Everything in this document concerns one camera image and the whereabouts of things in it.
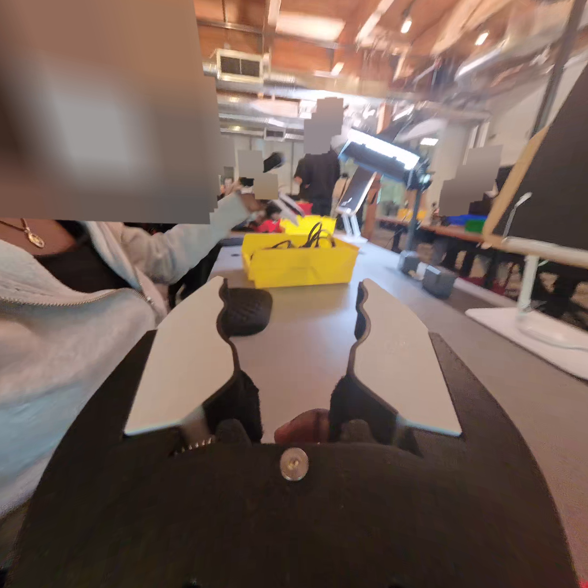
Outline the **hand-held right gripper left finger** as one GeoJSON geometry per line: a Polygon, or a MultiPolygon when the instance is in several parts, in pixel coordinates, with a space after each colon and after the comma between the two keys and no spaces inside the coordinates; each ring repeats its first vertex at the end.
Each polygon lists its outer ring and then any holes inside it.
{"type": "Polygon", "coordinates": [[[233,349],[219,332],[226,283],[214,277],[176,306],[158,326],[130,408],[124,434],[179,428],[212,436],[205,402],[236,371],[233,349]]]}

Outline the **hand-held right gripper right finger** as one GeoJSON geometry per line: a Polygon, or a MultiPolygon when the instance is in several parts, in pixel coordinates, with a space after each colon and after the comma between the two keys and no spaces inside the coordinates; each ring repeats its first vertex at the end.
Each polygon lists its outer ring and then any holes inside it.
{"type": "Polygon", "coordinates": [[[357,294],[364,326],[349,357],[350,374],[412,428],[460,437],[462,427],[428,328],[375,281],[357,294]]]}

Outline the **person's left forearm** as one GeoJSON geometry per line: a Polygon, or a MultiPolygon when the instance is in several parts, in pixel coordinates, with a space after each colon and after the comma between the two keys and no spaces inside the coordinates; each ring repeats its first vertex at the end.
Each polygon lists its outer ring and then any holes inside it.
{"type": "Polygon", "coordinates": [[[225,237],[246,220],[240,190],[224,197],[208,224],[177,224],[163,233],[123,227],[120,240],[129,261],[154,283],[171,285],[184,277],[225,237]]]}

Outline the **person's left hand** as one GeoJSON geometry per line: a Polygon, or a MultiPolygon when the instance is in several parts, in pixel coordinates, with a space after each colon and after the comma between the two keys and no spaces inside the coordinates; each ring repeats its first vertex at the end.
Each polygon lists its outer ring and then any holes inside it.
{"type": "Polygon", "coordinates": [[[266,205],[264,201],[258,200],[254,193],[241,190],[239,192],[239,198],[247,210],[247,223],[261,224],[267,219],[266,205]]]}

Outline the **tilted board on white stand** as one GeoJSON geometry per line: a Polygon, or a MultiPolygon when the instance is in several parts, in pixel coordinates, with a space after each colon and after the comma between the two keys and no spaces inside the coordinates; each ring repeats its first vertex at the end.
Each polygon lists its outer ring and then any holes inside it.
{"type": "Polygon", "coordinates": [[[378,177],[377,172],[358,167],[342,193],[336,213],[342,219],[345,233],[343,240],[348,243],[359,246],[367,242],[359,227],[359,210],[378,177]]]}

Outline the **black quilted pad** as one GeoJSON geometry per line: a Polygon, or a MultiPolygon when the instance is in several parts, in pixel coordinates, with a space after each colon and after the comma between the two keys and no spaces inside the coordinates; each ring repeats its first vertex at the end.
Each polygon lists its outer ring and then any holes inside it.
{"type": "Polygon", "coordinates": [[[228,288],[223,300],[219,324],[227,338],[252,336],[268,326],[273,298],[266,290],[228,288]]]}

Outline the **ceiling air vent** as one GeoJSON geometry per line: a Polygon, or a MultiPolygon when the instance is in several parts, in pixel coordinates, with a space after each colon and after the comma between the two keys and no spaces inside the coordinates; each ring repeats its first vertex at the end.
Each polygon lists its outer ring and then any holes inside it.
{"type": "Polygon", "coordinates": [[[217,48],[215,59],[218,80],[241,84],[264,84],[269,67],[268,55],[217,48]]]}

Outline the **black light stand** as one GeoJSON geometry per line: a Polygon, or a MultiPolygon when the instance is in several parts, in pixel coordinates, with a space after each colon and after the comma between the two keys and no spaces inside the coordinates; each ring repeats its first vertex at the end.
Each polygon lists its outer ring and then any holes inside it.
{"type": "Polygon", "coordinates": [[[430,187],[432,182],[432,173],[429,170],[429,162],[428,158],[422,158],[418,161],[416,166],[405,173],[405,185],[406,189],[409,192],[415,193],[413,209],[412,209],[412,217],[408,224],[407,229],[407,241],[406,241],[406,250],[407,251],[414,251],[415,250],[415,234],[417,229],[417,215],[420,210],[420,204],[422,201],[423,194],[427,191],[430,187]]]}

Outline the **person's grey zip hoodie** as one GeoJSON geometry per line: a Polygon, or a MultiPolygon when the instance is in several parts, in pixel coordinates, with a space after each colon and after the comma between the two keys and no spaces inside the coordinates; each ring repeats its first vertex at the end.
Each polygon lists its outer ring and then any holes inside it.
{"type": "Polygon", "coordinates": [[[20,237],[1,224],[5,518],[31,497],[81,408],[168,310],[165,284],[123,250],[124,224],[25,221],[20,237]]]}

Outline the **long wooden desk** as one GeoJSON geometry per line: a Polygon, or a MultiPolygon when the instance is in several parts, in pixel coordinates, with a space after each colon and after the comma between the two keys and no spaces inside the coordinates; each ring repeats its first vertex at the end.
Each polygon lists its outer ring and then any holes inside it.
{"type": "MultiPolygon", "coordinates": [[[[410,221],[398,219],[396,217],[377,217],[376,222],[380,227],[401,227],[406,228],[410,226],[410,221]]],[[[473,243],[483,243],[484,238],[481,233],[467,231],[464,226],[458,225],[431,225],[431,224],[416,224],[417,230],[427,231],[439,236],[445,236],[454,239],[465,240],[473,243]]]]}

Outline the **black metal pole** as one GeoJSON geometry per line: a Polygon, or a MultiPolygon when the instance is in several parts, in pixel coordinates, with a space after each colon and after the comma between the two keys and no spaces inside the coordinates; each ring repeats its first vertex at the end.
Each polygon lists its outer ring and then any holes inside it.
{"type": "Polygon", "coordinates": [[[555,57],[552,71],[548,78],[545,92],[538,109],[530,137],[533,138],[548,123],[549,116],[563,76],[564,67],[569,59],[573,44],[582,20],[586,1],[573,1],[569,18],[560,38],[560,45],[555,57]]]}

